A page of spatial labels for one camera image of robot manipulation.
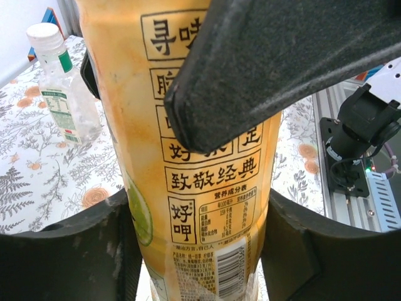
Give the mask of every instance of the orange flower pattern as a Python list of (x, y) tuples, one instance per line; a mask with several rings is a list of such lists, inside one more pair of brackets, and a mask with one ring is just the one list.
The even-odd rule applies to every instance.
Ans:
[(19, 160), (19, 156), (17, 153), (15, 153), (14, 155), (10, 156), (11, 157), (11, 162), (12, 164), (14, 164), (15, 162), (17, 162)]
[(31, 162), (31, 161), (27, 161), (26, 162), (26, 166), (30, 169), (32, 169), (33, 171), (37, 171), (38, 169), (42, 169), (42, 167), (44, 165), (47, 165), (47, 163), (42, 163), (41, 159), (36, 160), (36, 162)]
[(26, 89), (25, 95), (27, 97), (40, 96), (41, 94), (40, 94), (40, 91), (39, 91), (39, 86), (33, 86), (33, 87), (30, 87), (30, 88)]
[(305, 162), (305, 169), (307, 172), (310, 172), (311, 174), (319, 173), (319, 166), (316, 164), (314, 160), (307, 160)]
[(67, 146), (67, 143), (66, 142), (59, 142), (59, 143), (57, 143), (56, 144), (56, 147), (58, 147), (59, 149), (63, 149), (63, 148), (65, 148)]
[(26, 108), (26, 107), (30, 106), (32, 103), (33, 103), (33, 101), (32, 101), (31, 97), (25, 97), (25, 98), (21, 99), (19, 102), (17, 102), (17, 107)]
[(305, 159), (314, 159), (318, 156), (318, 152), (312, 145), (301, 144), (298, 147), (299, 154)]
[(91, 188), (82, 198), (82, 206), (87, 209), (108, 197), (108, 192), (104, 188)]
[(40, 102), (38, 104), (38, 108), (46, 108), (48, 105), (46, 104), (46, 102)]

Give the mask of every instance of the yellow bottle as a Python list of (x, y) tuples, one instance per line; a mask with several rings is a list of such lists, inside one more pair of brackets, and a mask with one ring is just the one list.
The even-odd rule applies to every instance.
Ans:
[(154, 300), (255, 301), (280, 115), (189, 153), (163, 97), (209, 0), (76, 1)]

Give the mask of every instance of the bottle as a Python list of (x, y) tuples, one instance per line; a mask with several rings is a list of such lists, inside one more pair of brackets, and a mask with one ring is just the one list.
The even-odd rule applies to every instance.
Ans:
[(256, 301), (280, 114), (188, 152), (163, 98), (210, 0), (76, 1), (153, 300)]
[(39, 90), (62, 136), (76, 144), (95, 140), (102, 131), (95, 98), (73, 66), (59, 28), (39, 23), (26, 34), (44, 71)]

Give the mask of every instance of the white bottle cap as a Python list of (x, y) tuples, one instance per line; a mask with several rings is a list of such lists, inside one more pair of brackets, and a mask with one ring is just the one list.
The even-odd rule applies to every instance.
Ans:
[(26, 30), (29, 42), (36, 51), (51, 51), (64, 43), (63, 35), (53, 23), (39, 23)]

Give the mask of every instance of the floral tablecloth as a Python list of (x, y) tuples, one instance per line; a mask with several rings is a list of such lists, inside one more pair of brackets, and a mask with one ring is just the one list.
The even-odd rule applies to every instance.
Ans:
[[(73, 64), (85, 53), (81, 38), (66, 40)], [(42, 70), (32, 64), (0, 88), (0, 233), (38, 231), (111, 196), (123, 187), (120, 168), (100, 101), (103, 131), (84, 145), (67, 144), (38, 90)], [(283, 112), (272, 187), (323, 214), (316, 130), (311, 98)], [(259, 300), (268, 295), (259, 264)], [(149, 275), (142, 269), (137, 300), (151, 300)]]

